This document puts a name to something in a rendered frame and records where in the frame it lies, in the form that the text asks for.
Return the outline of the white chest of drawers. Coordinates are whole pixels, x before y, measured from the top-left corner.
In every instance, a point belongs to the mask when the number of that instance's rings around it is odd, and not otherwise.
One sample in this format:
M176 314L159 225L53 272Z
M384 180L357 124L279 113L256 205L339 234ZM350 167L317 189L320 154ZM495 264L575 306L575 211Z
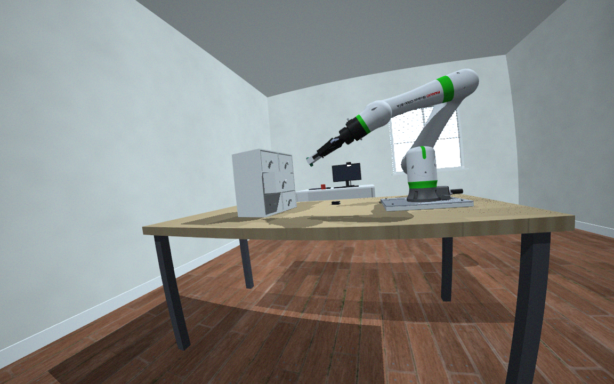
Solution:
M288 155L279 151L250 150L232 155L232 171L236 188L236 203L238 217L269 217L266 215L265 193L263 187L261 153L268 151L278 155ZM279 155L278 155L279 165Z

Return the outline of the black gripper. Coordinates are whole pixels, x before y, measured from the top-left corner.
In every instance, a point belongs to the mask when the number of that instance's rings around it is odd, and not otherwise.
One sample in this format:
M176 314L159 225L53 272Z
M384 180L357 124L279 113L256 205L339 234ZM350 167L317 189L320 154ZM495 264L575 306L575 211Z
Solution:
M335 137L334 139L331 138L329 141L327 141L327 143L323 145L319 150L317 150L317 152L314 155L310 156L306 160L309 163L309 165L311 163L316 162L320 158L324 158L324 156L329 155L332 151L337 150L339 147L343 145L344 142L349 145L350 143L354 141L354 139L351 137L346 127L339 130L339 134L340 135Z

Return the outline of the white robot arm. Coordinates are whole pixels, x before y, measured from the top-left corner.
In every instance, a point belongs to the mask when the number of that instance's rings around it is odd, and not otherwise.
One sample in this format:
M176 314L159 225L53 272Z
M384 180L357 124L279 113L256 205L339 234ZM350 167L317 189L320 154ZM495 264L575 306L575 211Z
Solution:
M353 119L348 118L346 129L353 139L362 140L366 134L386 125L393 117L434 106L412 149L403 156L401 168L408 178L408 202L447 200L452 194L463 194L463 189L437 186L434 146L458 106L464 98L473 94L478 85L479 76L474 70L461 69L397 97L369 103L365 111Z

